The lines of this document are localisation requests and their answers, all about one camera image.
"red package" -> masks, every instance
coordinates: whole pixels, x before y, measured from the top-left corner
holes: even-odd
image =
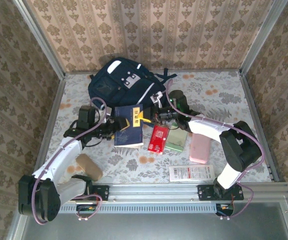
[[[154,126],[152,137],[149,142],[148,150],[154,153],[163,154],[168,128],[163,126]]]

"pink phone case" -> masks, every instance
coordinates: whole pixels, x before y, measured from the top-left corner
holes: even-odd
[[[209,137],[193,133],[189,150],[189,160],[194,163],[207,163],[210,150],[210,141],[211,139]]]

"smartphone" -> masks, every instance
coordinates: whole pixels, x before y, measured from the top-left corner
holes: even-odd
[[[189,150],[189,160],[194,163],[206,164],[209,157],[210,141],[211,139],[209,137],[193,133]]]
[[[177,123],[173,123],[166,140],[165,147],[167,149],[182,152],[186,142],[187,132],[180,129]]]

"white package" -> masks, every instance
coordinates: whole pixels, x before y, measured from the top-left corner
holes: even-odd
[[[215,179],[213,165],[184,165],[170,166],[169,178],[171,182],[206,182]]]

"yellow label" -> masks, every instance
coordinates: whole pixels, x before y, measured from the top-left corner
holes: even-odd
[[[139,111],[139,107],[133,108],[133,127],[140,127],[140,120],[138,118]]]

